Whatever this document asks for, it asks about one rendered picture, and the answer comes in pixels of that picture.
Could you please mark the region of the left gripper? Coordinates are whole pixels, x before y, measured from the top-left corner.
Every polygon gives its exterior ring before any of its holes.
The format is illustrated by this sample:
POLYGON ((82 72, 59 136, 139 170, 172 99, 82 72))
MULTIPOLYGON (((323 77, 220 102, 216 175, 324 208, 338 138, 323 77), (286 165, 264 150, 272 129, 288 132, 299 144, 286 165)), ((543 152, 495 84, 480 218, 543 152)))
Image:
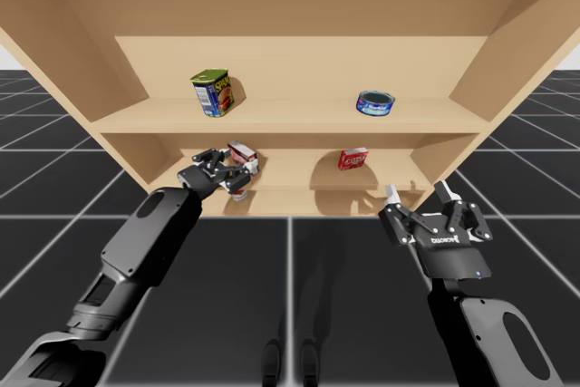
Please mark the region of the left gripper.
POLYGON ((228 193, 238 192, 251 181, 251 173, 244 166, 227 165, 230 156, 230 149, 215 148, 194 155, 191 158, 194 165, 178 172, 179 183, 200 199, 208 198, 219 188, 228 193))

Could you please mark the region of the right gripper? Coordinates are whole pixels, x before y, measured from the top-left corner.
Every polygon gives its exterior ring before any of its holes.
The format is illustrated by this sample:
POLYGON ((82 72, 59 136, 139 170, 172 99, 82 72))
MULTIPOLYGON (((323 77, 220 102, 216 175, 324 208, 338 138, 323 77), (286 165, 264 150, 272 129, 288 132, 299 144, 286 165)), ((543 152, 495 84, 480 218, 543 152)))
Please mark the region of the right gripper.
POLYGON ((431 279, 482 279, 492 276, 482 254, 470 241, 493 239, 480 207, 453 192, 446 181, 434 185, 443 203, 445 227, 430 226, 422 215, 404 207, 394 184, 386 186, 387 198, 378 213, 388 239, 395 246, 415 242, 424 275, 431 279))

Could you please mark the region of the red and white carton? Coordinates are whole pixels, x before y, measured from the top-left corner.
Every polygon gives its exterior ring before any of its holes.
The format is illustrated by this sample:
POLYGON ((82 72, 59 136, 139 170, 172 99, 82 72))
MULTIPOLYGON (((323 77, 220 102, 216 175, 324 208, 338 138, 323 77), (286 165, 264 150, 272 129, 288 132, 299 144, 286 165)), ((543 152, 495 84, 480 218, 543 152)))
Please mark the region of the red and white carton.
POLYGON ((232 140, 227 144, 231 159, 238 165, 247 169, 250 177, 256 176, 259 171, 257 152, 239 141, 232 140))

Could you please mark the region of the green and blue rectangular can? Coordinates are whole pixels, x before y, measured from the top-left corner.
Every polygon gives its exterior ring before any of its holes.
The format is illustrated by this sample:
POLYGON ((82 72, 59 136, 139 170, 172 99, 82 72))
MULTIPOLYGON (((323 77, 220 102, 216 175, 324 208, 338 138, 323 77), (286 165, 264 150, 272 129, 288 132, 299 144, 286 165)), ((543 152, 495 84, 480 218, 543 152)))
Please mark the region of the green and blue rectangular can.
POLYGON ((192 76, 190 82, 208 117, 224 116, 235 102, 228 69, 206 69, 192 76))

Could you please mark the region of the blue flat can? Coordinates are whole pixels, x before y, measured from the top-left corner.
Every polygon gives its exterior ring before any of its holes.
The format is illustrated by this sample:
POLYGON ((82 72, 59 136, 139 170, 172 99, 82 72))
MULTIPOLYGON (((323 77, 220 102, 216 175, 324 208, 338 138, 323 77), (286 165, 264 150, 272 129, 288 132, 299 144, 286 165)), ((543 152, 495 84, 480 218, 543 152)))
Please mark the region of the blue flat can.
POLYGON ((391 112, 395 98, 387 93, 374 90, 361 92, 356 102, 356 109, 369 116, 381 117, 391 112))

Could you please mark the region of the pale wooden shelf unit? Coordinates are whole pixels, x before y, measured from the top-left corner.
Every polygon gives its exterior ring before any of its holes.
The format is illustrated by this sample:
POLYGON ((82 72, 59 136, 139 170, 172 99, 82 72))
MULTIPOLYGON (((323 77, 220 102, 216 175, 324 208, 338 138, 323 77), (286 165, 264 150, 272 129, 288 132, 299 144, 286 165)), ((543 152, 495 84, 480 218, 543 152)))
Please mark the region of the pale wooden shelf unit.
POLYGON ((506 119, 580 44, 580 0, 0 0, 0 44, 148 191, 238 140, 260 171, 209 215, 367 215, 389 184, 419 206, 506 119), (190 82, 211 68, 218 118, 190 82))

